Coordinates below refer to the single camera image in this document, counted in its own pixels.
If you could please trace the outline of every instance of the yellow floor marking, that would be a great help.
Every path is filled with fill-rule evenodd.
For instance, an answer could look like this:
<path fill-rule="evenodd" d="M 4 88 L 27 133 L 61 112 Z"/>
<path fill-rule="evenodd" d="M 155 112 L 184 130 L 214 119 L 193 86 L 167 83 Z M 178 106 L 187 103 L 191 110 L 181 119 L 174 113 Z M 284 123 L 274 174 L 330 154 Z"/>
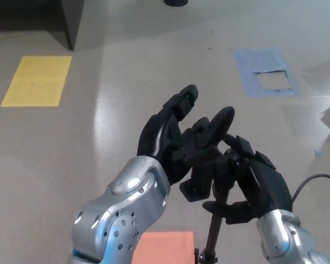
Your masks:
<path fill-rule="evenodd" d="M 1 107 L 54 107 L 60 103 L 72 56 L 25 56 Z"/>

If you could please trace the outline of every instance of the blue floor marking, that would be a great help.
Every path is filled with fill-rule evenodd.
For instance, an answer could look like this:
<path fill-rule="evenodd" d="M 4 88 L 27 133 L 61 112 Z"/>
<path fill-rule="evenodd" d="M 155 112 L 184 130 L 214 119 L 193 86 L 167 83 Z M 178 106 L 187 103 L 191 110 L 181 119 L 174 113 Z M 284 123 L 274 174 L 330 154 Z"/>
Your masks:
<path fill-rule="evenodd" d="M 301 92 L 287 64 L 277 48 L 239 48 L 234 55 L 244 91 L 250 97 L 299 96 Z M 285 72 L 291 88 L 265 88 L 257 74 Z"/>

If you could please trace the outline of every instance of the gray floor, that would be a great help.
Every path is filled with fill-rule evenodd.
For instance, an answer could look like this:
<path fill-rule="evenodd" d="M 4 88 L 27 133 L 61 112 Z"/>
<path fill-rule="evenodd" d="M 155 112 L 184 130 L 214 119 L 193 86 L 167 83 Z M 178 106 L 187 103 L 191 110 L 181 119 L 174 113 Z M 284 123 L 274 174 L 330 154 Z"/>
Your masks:
<path fill-rule="evenodd" d="M 304 96 L 246 97 L 238 47 L 281 48 Z M 69 53 L 46 32 L 0 34 L 0 104 L 21 56 L 42 54 Z M 0 108 L 0 263 L 65 263 L 81 205 L 135 155 L 148 118 L 191 83 L 200 97 L 182 128 L 231 105 L 230 132 L 267 154 L 291 192 L 330 174 L 330 1 L 86 1 L 60 106 Z M 241 198 L 234 189 L 230 202 Z M 330 181 L 310 183 L 294 208 L 330 256 Z M 192 230 L 203 247 L 209 223 L 174 186 L 151 230 Z M 218 248 L 221 263 L 264 263 L 254 221 L 223 226 Z"/>

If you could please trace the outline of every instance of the black cable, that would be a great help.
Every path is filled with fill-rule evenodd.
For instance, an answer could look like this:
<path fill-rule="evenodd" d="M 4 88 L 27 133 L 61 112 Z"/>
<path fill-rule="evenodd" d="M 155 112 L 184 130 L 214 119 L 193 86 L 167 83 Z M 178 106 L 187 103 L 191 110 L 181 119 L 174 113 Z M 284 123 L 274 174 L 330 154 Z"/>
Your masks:
<path fill-rule="evenodd" d="M 305 179 L 297 188 L 297 191 L 295 192 L 295 194 L 292 196 L 292 203 L 294 203 L 294 201 L 296 200 L 297 196 L 299 195 L 299 193 L 301 192 L 302 188 L 311 180 L 316 179 L 316 178 L 328 178 L 330 179 L 330 175 L 329 174 L 315 174 L 313 176 L 308 177 L 307 179 Z"/>

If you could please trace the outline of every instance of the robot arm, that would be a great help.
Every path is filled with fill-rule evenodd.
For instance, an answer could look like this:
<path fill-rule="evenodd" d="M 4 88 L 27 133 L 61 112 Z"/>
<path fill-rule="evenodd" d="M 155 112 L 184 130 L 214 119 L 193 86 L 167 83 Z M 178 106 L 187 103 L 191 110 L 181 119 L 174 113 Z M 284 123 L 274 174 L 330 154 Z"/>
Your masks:
<path fill-rule="evenodd" d="M 68 263 L 131 264 L 139 238 L 163 214 L 169 193 L 159 161 L 132 158 L 106 191 L 77 215 Z"/>
<path fill-rule="evenodd" d="M 258 218 L 262 252 L 268 262 L 330 264 L 292 213 L 286 182 L 270 160 L 254 153 L 248 141 L 227 135 L 234 117 L 232 107 L 222 109 L 211 122 L 200 119 L 181 133 L 178 122 L 190 112 L 197 96 L 196 86 L 190 85 L 150 118 L 141 133 L 137 156 L 77 215 L 68 264 L 131 264 L 143 232 L 163 214 L 171 185 L 181 181 L 190 168 L 191 179 L 180 186 L 187 200 L 207 199 L 211 186 L 216 198 L 203 204 L 213 217 L 199 263 L 217 262 L 215 245 L 222 218 L 227 224 Z M 222 140 L 231 147 L 225 154 L 217 148 Z M 247 201 L 227 205 L 235 182 Z"/>
<path fill-rule="evenodd" d="M 171 155 L 182 147 L 178 123 L 197 96 L 196 86 L 189 85 L 149 119 L 137 156 L 77 215 L 69 264 L 131 264 L 143 232 L 163 214 L 170 186 L 190 170 L 189 165 L 172 161 Z"/>
<path fill-rule="evenodd" d="M 272 264 L 330 264 L 319 253 L 313 236 L 302 228 L 299 218 L 285 210 L 271 211 L 257 222 L 262 252 Z"/>

